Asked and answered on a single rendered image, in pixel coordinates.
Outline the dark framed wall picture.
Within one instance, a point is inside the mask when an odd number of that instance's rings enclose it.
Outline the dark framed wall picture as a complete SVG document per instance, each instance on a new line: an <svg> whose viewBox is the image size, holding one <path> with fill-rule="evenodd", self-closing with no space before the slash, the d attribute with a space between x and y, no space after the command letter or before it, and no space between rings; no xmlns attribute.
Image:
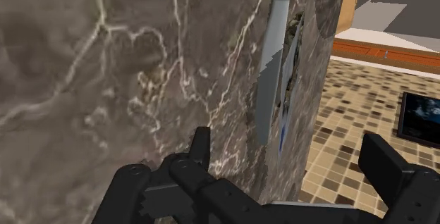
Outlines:
<svg viewBox="0 0 440 224"><path fill-rule="evenodd" d="M396 136L440 149L440 99L404 92Z"/></svg>

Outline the orange wooden cabinet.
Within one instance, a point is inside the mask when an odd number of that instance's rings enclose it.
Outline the orange wooden cabinet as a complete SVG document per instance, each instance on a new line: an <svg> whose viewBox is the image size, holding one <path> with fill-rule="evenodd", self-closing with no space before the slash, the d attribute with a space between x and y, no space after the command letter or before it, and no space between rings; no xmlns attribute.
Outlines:
<svg viewBox="0 0 440 224"><path fill-rule="evenodd" d="M335 36L331 57L440 80L440 39L350 28Z"/></svg>

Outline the grey knife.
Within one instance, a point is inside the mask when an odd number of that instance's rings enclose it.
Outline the grey knife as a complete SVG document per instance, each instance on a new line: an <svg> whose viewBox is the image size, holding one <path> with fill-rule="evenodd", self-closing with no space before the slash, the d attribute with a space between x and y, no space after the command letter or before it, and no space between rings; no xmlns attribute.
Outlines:
<svg viewBox="0 0 440 224"><path fill-rule="evenodd" d="M262 145L267 144L271 131L289 4L290 0L271 0L271 9L262 46L255 109L257 141Z"/></svg>

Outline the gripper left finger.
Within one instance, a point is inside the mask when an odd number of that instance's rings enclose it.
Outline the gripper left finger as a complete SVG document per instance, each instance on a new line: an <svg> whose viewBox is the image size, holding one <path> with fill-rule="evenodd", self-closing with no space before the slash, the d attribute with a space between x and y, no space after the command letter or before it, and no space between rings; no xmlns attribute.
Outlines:
<svg viewBox="0 0 440 224"><path fill-rule="evenodd" d="M197 127L187 153L168 155L157 170L120 167L91 224L270 224L269 213L225 178L208 172L210 129Z"/></svg>

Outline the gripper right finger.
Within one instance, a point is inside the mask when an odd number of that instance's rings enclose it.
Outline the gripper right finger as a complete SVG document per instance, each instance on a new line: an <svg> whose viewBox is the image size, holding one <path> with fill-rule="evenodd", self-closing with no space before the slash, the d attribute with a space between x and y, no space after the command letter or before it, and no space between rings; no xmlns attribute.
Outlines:
<svg viewBox="0 0 440 224"><path fill-rule="evenodd" d="M440 224L440 174L408 163L380 135L366 133L358 166L388 210L378 224Z"/></svg>

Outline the flat book with printed cover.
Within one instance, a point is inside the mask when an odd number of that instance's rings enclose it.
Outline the flat book with printed cover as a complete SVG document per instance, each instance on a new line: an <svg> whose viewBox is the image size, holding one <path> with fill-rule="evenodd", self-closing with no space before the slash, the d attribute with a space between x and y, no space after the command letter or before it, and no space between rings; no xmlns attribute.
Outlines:
<svg viewBox="0 0 440 224"><path fill-rule="evenodd" d="M299 11L294 18L287 24L286 36L284 44L288 46L286 53L283 53L283 63L281 67L281 96L279 102L279 148L278 155L281 156L283 144L288 133L288 126L290 123L289 108L291 104L291 95L294 88L295 64L298 58L298 44L301 34L302 26L304 24L304 11Z"/></svg>

